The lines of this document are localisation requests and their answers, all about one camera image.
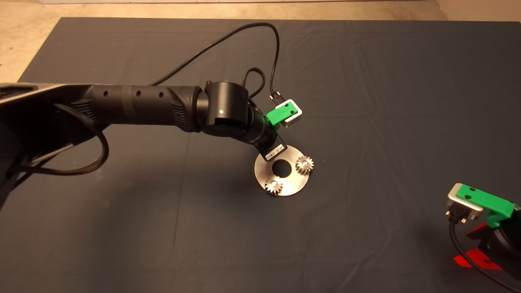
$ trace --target metal disc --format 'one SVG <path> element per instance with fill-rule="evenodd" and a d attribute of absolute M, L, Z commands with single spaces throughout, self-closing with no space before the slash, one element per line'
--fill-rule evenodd
<path fill-rule="evenodd" d="M 282 190 L 278 193 L 278 196 L 287 197 L 291 196 L 306 186 L 309 174 L 302 175 L 297 172 L 295 165 L 299 157 L 303 156 L 301 151 L 297 150 L 292 146 L 288 146 L 282 154 L 278 155 L 273 161 L 265 161 L 261 155 L 257 156 L 255 160 L 255 177 L 259 184 L 264 188 L 264 184 L 268 178 L 274 176 L 273 164 L 276 161 L 284 160 L 291 165 L 291 173 L 287 177 L 281 177 L 280 180 L 283 182 Z"/>

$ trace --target spur gear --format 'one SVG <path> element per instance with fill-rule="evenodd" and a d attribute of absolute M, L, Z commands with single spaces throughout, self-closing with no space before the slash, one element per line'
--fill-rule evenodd
<path fill-rule="evenodd" d="M 302 175 L 307 175 L 311 170 L 313 170 L 313 167 L 315 166 L 315 163 L 313 163 L 313 160 L 308 156 L 301 156 L 298 160 L 296 160 L 295 169 L 297 172 L 299 172 Z"/>
<path fill-rule="evenodd" d="M 277 196 L 282 190 L 282 180 L 279 176 L 270 176 L 264 183 L 264 189 L 268 191 L 269 194 Z"/>

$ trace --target center hole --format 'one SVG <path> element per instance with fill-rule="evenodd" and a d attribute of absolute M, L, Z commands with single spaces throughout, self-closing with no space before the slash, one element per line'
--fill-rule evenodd
<path fill-rule="evenodd" d="M 273 174 L 280 178 L 284 178 L 291 174 L 291 165 L 286 160 L 277 160 L 273 163 L 271 170 L 273 171 Z"/>

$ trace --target black cable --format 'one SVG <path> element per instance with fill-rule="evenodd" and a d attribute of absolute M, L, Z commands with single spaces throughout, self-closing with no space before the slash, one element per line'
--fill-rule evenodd
<path fill-rule="evenodd" d="M 42 168 L 41 166 L 13 166 L 11 170 L 13 172 L 26 172 L 26 173 L 39 173 L 39 174 L 48 174 L 48 175 L 60 175 L 60 176 L 74 176 L 74 175 L 83 175 L 87 174 L 93 171 L 96 171 L 99 169 L 105 161 L 107 161 L 108 158 L 108 142 L 105 136 L 103 135 L 103 132 L 98 130 L 95 126 L 95 122 L 89 118 L 87 115 L 83 114 L 80 111 L 77 111 L 71 107 L 61 105 L 61 104 L 54 104 L 58 109 L 60 109 L 63 112 L 66 112 L 67 114 L 77 118 L 82 124 L 84 124 L 93 134 L 95 134 L 101 142 L 102 150 L 101 155 L 98 159 L 96 159 L 91 164 L 78 169 L 72 169 L 72 170 L 57 170 L 57 169 L 49 169 L 49 168 Z"/>
<path fill-rule="evenodd" d="M 241 26 L 239 28 L 236 28 L 235 30 L 233 30 L 233 31 L 229 32 L 228 34 L 226 34 L 225 36 L 223 36 L 222 38 L 220 38 L 220 39 L 214 41 L 213 43 L 209 44 L 208 46 L 204 47 L 204 49 L 202 49 L 201 51 L 197 52 L 192 57 L 188 58 L 185 62 L 181 63 L 181 65 L 179 65 L 178 67 L 176 67 L 174 70 L 170 71 L 169 73 L 167 73 L 163 77 L 161 77 L 158 80 L 152 82 L 150 85 L 151 86 L 157 86 L 157 85 L 165 82 L 167 79 L 169 79 L 174 74 L 176 74 L 181 69 L 183 69 L 186 65 L 188 65 L 189 63 L 194 61 L 197 57 L 201 56 L 204 52 L 210 50 L 214 46 L 218 45 L 222 41 L 226 40 L 227 38 L 233 36 L 234 34 L 240 32 L 240 31 L 243 31 L 243 30 L 249 29 L 249 28 L 255 28 L 255 27 L 269 27 L 269 28 L 271 28 L 273 30 L 273 33 L 275 34 L 275 40 L 277 42 L 277 47 L 276 47 L 276 50 L 275 50 L 275 57 L 274 57 L 274 61 L 273 61 L 273 67 L 271 68 L 271 76 L 269 78 L 269 90 L 270 90 L 270 92 L 274 92 L 274 90 L 273 90 L 273 77 L 275 76 L 275 69 L 277 68 L 277 60 L 279 59 L 280 39 L 279 39 L 279 32 L 277 31 L 277 28 L 275 28 L 274 25 L 272 25 L 272 24 L 270 24 L 268 22 L 254 22 L 254 23 L 249 23 L 248 25 L 244 25 L 244 26 Z"/>
<path fill-rule="evenodd" d="M 42 160 L 41 162 L 39 162 L 38 164 L 36 164 L 34 167 L 41 167 L 43 165 L 45 165 L 47 162 L 49 162 L 50 160 L 52 160 L 55 156 L 52 156 L 52 157 L 48 157 L 46 158 L 45 160 Z M 18 178 L 18 180 L 16 180 L 15 184 L 13 185 L 13 189 L 17 188 L 20 184 L 24 183 L 27 179 L 29 179 L 29 177 L 31 177 L 31 175 L 33 175 L 34 172 L 27 172 L 25 173 L 22 177 Z"/>
<path fill-rule="evenodd" d="M 261 92 L 261 90 L 264 88 L 264 85 L 266 84 L 266 76 L 264 75 L 264 72 L 257 67 L 252 67 L 252 68 L 248 69 L 248 71 L 246 71 L 246 74 L 244 75 L 244 79 L 242 80 L 242 86 L 244 88 L 246 87 L 246 81 L 248 79 L 248 75 L 251 72 L 258 73 L 260 75 L 260 77 L 262 78 L 262 83 L 260 84 L 260 86 L 258 87 L 257 90 L 255 90 L 253 93 L 250 94 L 250 99 L 252 99 L 254 96 L 258 95 Z"/>
<path fill-rule="evenodd" d="M 473 267 L 475 268 L 478 272 L 480 272 L 482 275 L 484 275 L 485 277 L 489 278 L 491 281 L 493 281 L 494 283 L 500 285 L 501 287 L 509 290 L 509 291 L 512 291 L 512 292 L 515 292 L 515 293 L 521 293 L 521 289 L 518 289 L 510 284 L 507 284 L 506 282 L 494 277 L 493 275 L 489 274 L 487 271 L 483 270 L 478 264 L 476 264 L 466 253 L 465 251 L 463 251 L 463 248 L 461 247 L 460 243 L 458 242 L 457 238 L 456 238 L 456 232 L 454 231 L 454 227 L 456 226 L 457 224 L 457 220 L 455 219 L 450 219 L 449 220 L 450 223 L 449 223 L 449 234 L 451 235 L 451 240 L 452 240 L 452 244 L 454 244 L 454 247 L 456 248 L 456 250 L 461 254 L 461 256 L 463 256 L 463 258 Z"/>

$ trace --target silver connector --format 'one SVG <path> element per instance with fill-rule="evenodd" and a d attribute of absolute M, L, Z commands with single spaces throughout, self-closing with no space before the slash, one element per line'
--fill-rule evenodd
<path fill-rule="evenodd" d="M 454 187 L 452 187 L 451 191 L 448 194 L 449 199 L 447 200 L 447 206 L 450 207 L 454 202 L 464 205 L 470 209 L 470 214 L 469 214 L 468 218 L 470 218 L 472 220 L 477 219 L 483 212 L 483 207 L 475 205 L 473 203 L 470 203 L 464 199 L 457 197 L 457 193 L 461 189 L 462 186 L 463 186 L 463 184 L 456 183 L 454 185 Z"/>

